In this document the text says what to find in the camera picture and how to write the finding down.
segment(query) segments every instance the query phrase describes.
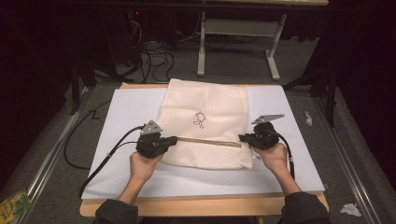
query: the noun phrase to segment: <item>silver bracket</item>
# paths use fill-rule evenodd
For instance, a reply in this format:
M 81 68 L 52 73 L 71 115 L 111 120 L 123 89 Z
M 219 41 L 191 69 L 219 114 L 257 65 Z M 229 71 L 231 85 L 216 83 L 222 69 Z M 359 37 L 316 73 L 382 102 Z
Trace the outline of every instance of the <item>silver bracket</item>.
M 160 125 L 154 122 L 152 119 L 145 125 L 143 130 L 140 132 L 140 135 L 151 134 L 151 133 L 160 133 L 163 130 Z
M 285 117 L 284 114 L 278 114 L 278 115 L 261 115 L 257 119 L 253 120 L 251 124 L 260 124 L 260 123 L 265 123 L 269 122 L 274 119 L 280 119 Z

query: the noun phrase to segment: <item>gray carpet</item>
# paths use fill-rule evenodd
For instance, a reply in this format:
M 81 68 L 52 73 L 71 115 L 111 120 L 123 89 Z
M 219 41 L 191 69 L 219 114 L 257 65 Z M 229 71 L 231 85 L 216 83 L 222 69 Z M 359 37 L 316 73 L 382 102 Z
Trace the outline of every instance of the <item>gray carpet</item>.
M 205 77 L 196 76 L 197 46 L 179 45 L 177 49 L 163 46 L 158 50 L 171 51 L 174 54 L 175 66 L 169 73 L 169 77 L 224 84 L 285 84 L 303 73 L 317 43 L 316 41 L 298 43 L 295 39 L 281 41 L 275 56 L 281 80 L 276 83 L 270 78 L 269 69 L 262 54 L 263 46 L 268 43 L 268 40 L 260 39 L 248 43 L 250 40 L 252 38 L 236 38 L 222 49 L 207 49 Z M 209 45 L 215 48 L 222 46 L 223 43 L 216 40 L 210 42 Z M 156 77 L 166 80 L 164 75 L 166 69 L 166 66 L 156 69 Z M 127 68 L 120 66 L 119 70 L 125 71 Z M 132 77 L 136 82 L 143 80 L 141 72 L 133 74 Z M 100 84 L 91 91 L 87 103 L 80 111 L 80 119 L 88 113 L 89 109 L 111 99 L 113 90 L 120 85 L 119 82 L 101 78 L 98 80 Z M 148 79 L 148 82 L 151 81 L 155 81 L 152 76 Z M 345 203 L 356 203 L 357 198 L 350 187 L 350 181 L 346 178 L 343 164 L 339 159 L 328 127 L 321 118 L 321 111 L 305 90 L 306 87 L 301 87 L 297 91 L 287 92 L 287 95 L 294 117 L 318 168 L 318 173 L 323 183 L 329 186 L 325 195 L 330 206 L 332 223 L 372 223 L 366 221 L 365 217 L 353 217 L 339 212 Z M 81 166 L 90 166 L 107 110 L 108 104 L 98 109 L 96 117 L 100 119 L 89 117 L 78 127 L 67 147 L 70 161 Z M 70 101 L 36 139 L 2 190 L 2 200 L 18 189 L 28 188 L 31 185 L 41 163 L 67 124 L 69 111 Z M 313 118 L 314 125 L 312 127 L 304 123 L 305 111 L 308 111 Z M 353 167 L 367 189 L 375 211 L 383 223 L 396 223 L 393 211 L 396 205 L 395 192 L 365 145 L 339 92 L 337 92 L 334 118 L 335 131 L 340 136 Z M 26 223 L 92 223 L 91 218 L 82 217 L 78 211 L 80 200 L 77 191 L 87 175 L 88 171 L 68 166 L 64 158 L 61 157 Z M 266 224 L 276 223 L 278 217 L 265 217 L 264 220 Z

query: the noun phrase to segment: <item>black controller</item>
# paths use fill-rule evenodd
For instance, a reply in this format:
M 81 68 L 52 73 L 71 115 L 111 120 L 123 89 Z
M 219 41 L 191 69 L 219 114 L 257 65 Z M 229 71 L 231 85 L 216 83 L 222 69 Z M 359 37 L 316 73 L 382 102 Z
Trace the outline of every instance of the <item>black controller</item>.
M 177 143 L 177 137 L 161 137 L 161 127 L 154 121 L 149 121 L 143 127 L 136 150 L 144 157 L 152 159 L 168 151 L 168 148 Z
M 274 147 L 279 138 L 271 122 L 259 123 L 253 128 L 254 133 L 239 134 L 241 142 L 247 142 L 251 147 L 268 149 Z

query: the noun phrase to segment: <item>yellow object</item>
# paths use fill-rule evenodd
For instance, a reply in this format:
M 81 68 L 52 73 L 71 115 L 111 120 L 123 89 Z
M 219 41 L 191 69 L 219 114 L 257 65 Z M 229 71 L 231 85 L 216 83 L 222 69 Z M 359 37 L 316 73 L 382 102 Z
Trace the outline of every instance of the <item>yellow object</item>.
M 31 205 L 32 203 L 27 196 L 26 190 L 19 190 L 1 203 L 0 224 L 7 224 L 12 221 L 12 219 L 21 215 Z

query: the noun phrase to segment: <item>drawn logo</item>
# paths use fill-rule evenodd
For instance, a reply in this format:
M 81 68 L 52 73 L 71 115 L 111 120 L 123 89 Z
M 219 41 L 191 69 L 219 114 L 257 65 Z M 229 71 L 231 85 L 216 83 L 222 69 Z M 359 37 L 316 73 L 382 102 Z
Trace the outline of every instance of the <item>drawn logo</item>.
M 197 117 L 197 120 L 194 121 L 193 123 L 195 125 L 199 125 L 200 128 L 204 128 L 204 120 L 206 119 L 205 115 L 203 113 L 196 113 L 195 116 Z

